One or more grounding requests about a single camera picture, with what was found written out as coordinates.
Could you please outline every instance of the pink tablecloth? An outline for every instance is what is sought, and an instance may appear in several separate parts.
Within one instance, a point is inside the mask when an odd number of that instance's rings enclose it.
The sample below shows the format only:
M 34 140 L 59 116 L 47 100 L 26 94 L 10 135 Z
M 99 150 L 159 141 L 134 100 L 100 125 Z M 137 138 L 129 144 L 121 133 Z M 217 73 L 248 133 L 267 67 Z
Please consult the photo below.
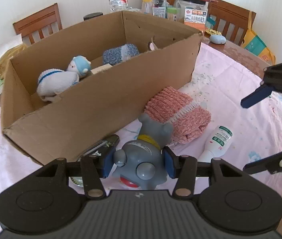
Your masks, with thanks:
M 202 44 L 192 80 L 180 91 L 207 108 L 212 114 L 212 121 L 201 137 L 186 145 L 171 145 L 173 151 L 177 155 L 200 156 L 207 137 L 217 125 L 228 126 L 233 131 L 233 142 L 222 158 L 238 168 L 282 151 L 282 96 L 273 93 L 250 109 L 242 109 L 239 105 L 240 100 L 254 91 L 260 81 L 241 64 Z M 118 149 L 137 136 L 140 126 L 135 120 L 117 132 L 121 140 Z M 39 167 L 13 148 L 0 131 L 0 192 Z M 282 193 L 282 174 L 263 172 L 254 176 Z M 176 180 L 168 179 L 157 189 L 171 191 L 175 183 Z M 129 189 L 111 176 L 103 180 L 103 184 L 107 192 L 110 189 Z M 74 184 L 70 186 L 82 193 Z M 207 186 L 207 179 L 198 179 L 195 193 L 200 193 Z

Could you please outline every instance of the gray toy elephant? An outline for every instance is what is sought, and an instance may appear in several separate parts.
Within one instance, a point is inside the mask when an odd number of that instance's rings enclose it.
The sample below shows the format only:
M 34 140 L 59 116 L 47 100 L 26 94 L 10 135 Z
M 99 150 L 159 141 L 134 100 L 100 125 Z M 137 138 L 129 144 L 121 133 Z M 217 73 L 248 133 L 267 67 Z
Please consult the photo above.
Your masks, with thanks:
M 117 168 L 114 177 L 121 177 L 143 190 L 154 190 L 156 185 L 166 182 L 167 172 L 161 150 L 171 141 L 173 125 L 161 124 L 148 114 L 139 117 L 142 123 L 136 140 L 126 142 L 113 155 Z

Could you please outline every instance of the colorful shopping bag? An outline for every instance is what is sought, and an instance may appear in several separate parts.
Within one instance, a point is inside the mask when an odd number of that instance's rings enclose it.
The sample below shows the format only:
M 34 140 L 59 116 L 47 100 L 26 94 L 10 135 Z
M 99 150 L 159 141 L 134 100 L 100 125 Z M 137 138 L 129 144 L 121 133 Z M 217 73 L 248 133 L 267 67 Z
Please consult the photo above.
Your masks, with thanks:
M 244 42 L 241 47 L 247 49 L 254 55 L 260 57 L 270 65 L 274 65 L 276 58 L 275 55 L 269 50 L 260 37 L 252 30 L 252 12 L 248 15 L 247 32 L 244 37 Z

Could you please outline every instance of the yellow collar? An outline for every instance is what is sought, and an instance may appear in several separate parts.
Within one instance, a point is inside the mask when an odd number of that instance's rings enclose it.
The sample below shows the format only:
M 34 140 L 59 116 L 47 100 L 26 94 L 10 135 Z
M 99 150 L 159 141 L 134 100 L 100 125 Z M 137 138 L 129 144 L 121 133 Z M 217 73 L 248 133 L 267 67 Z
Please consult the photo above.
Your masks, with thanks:
M 140 140 L 143 140 L 145 142 L 148 142 L 148 143 L 154 145 L 157 149 L 161 150 L 159 144 L 152 137 L 150 137 L 148 135 L 138 135 L 137 139 L 140 139 Z

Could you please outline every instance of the plush snowman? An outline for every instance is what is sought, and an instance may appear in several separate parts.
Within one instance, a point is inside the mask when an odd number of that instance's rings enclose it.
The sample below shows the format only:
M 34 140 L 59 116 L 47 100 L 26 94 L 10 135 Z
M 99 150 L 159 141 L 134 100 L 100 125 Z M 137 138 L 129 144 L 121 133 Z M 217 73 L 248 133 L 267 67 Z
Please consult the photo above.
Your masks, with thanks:
M 79 82 L 91 73 L 91 62 L 84 56 L 72 58 L 66 71 L 61 69 L 48 69 L 38 78 L 37 93 L 43 101 L 53 102 L 57 95 Z
M 67 71 L 76 72 L 80 78 L 86 77 L 91 72 L 91 62 L 84 56 L 72 58 Z

